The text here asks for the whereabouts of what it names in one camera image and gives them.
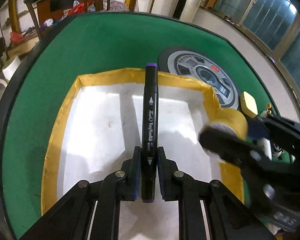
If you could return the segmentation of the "window with metal frame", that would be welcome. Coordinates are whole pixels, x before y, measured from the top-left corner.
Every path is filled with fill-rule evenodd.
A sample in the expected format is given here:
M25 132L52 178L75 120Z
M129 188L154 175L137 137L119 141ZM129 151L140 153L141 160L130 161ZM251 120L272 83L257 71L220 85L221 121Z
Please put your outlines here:
M203 0L260 43L300 91L300 14L290 0Z

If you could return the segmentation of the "round grey table control panel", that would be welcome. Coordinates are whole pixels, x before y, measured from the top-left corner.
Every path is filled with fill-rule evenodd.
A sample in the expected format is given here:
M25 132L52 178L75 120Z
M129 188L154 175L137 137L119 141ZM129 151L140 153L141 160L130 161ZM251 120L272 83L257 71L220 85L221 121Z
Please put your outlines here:
M223 108L239 108L239 92L230 76L211 59L196 51L183 47L167 48L158 57L158 68L211 85Z

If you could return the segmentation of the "black marker purple cap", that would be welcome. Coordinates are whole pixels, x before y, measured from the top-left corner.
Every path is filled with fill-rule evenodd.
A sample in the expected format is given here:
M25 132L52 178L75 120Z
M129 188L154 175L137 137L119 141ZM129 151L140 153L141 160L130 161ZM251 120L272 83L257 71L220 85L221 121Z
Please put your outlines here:
M155 63L148 63L145 67L141 144L141 198L144 203L152 203L155 199L158 162L158 108L158 67Z

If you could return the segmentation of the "white tray yellow tape edge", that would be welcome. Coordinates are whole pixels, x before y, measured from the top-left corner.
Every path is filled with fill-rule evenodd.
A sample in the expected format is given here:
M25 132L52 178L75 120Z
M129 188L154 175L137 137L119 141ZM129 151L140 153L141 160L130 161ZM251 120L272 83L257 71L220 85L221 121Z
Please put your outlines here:
M41 190L45 213L78 181L95 182L121 168L141 144L145 72L138 68L78 76L57 114ZM210 85L159 72L158 144L178 167L201 181L221 180L243 199L238 168L208 156L198 134L222 108Z

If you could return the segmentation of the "yellow tape roll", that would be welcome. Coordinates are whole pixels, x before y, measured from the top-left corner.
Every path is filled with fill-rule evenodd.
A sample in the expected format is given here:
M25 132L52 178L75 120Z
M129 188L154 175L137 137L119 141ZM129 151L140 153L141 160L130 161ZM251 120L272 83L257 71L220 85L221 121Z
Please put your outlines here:
M238 137L243 141L245 141L247 138L248 122L240 111L235 110L233 108L221 109L220 111L216 112L213 118L209 121L209 123L202 127L201 131L207 126L220 129L221 131L225 131L231 135ZM211 158L221 159L219 156L213 154L212 152L204 148L203 150Z

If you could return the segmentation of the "red plastic bag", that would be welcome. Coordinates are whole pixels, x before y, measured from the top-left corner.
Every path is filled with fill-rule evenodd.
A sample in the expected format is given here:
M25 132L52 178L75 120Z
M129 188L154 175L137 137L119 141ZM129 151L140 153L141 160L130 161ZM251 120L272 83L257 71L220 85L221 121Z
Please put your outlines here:
M81 14L86 12L85 10L85 4L84 3L79 3L77 5L75 5L72 9L70 9L65 16L70 16L70 15L74 15L74 14Z

